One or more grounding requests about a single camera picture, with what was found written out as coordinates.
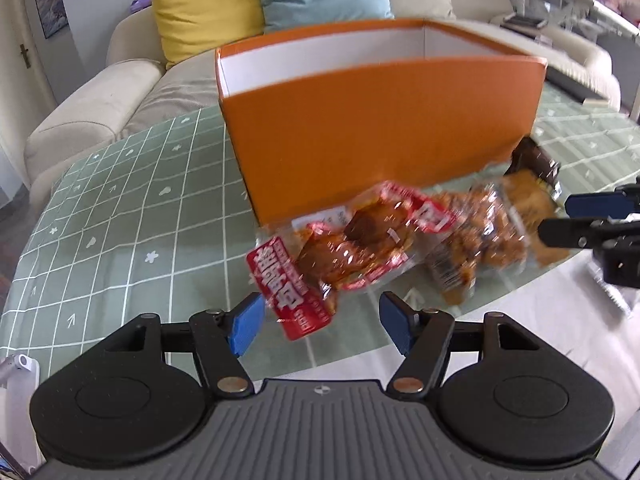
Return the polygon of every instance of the white star pattern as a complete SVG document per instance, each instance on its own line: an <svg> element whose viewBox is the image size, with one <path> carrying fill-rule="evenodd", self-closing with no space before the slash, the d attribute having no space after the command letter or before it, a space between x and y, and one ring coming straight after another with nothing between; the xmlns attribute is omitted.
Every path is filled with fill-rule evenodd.
<svg viewBox="0 0 640 480"><path fill-rule="evenodd" d="M146 254L146 258L145 258L145 263L146 264L152 264L157 257L159 257L160 254L156 253L155 251L152 251L150 253Z"/></svg>

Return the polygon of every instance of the green tablecloth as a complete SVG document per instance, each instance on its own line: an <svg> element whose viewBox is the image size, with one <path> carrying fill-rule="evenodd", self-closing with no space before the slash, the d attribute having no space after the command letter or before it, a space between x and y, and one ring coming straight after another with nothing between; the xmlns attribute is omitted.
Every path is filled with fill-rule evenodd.
<svg viewBox="0 0 640 480"><path fill-rule="evenodd" d="M609 189L640 173L637 125L551 86L532 134L563 163L564 195ZM442 187L468 189L502 171ZM96 152L62 178L21 257L0 319L0 356L26 352L40 362L44 379L142 312L177 322L206 308L229 309L255 290L244 261L255 227L217 106ZM468 312L542 272L480 277L476 294L450 311ZM384 288L417 308L442 306L420 269ZM379 292L345 296L331 325L295 342L269 314L242 364L258 380L387 345ZM169 359L194 373L190 356Z"/></svg>

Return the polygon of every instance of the beige couch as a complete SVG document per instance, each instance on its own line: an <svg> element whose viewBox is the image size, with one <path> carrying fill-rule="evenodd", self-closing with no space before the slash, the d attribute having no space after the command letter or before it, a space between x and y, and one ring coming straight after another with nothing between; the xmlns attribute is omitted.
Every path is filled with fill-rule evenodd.
<svg viewBox="0 0 640 480"><path fill-rule="evenodd" d="M424 0L391 0L397 17L425 16ZM511 12L509 0L439 0L436 13L472 30L548 59L620 107L620 87L609 55L575 34L548 27L553 50L490 24ZM213 55L204 52L165 73L166 60L151 9L123 20L115 29L107 68L64 101L30 136L24 156L31 179L31 204L41 209L53 183L76 160L167 118L217 101ZM470 78L469 84L477 84Z"/></svg>

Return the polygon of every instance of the orange box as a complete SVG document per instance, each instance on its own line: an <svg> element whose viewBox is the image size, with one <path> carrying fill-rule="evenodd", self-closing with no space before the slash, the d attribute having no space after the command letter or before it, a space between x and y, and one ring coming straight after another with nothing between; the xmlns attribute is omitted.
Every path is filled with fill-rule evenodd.
<svg viewBox="0 0 640 480"><path fill-rule="evenodd" d="M507 160L546 60L425 20L318 25L216 51L220 105L261 225L382 180L430 186Z"/></svg>

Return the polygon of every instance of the metal screw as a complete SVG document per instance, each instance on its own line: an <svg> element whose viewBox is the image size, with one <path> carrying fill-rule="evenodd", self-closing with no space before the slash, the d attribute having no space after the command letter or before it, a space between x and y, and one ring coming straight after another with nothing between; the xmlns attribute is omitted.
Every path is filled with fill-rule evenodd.
<svg viewBox="0 0 640 480"><path fill-rule="evenodd" d="M424 389L424 383L415 377L400 377L394 381L394 389L401 394L417 394Z"/></svg>
<svg viewBox="0 0 640 480"><path fill-rule="evenodd" d="M218 381L218 389L228 394L240 394L248 387L248 381L242 377L224 377Z"/></svg>

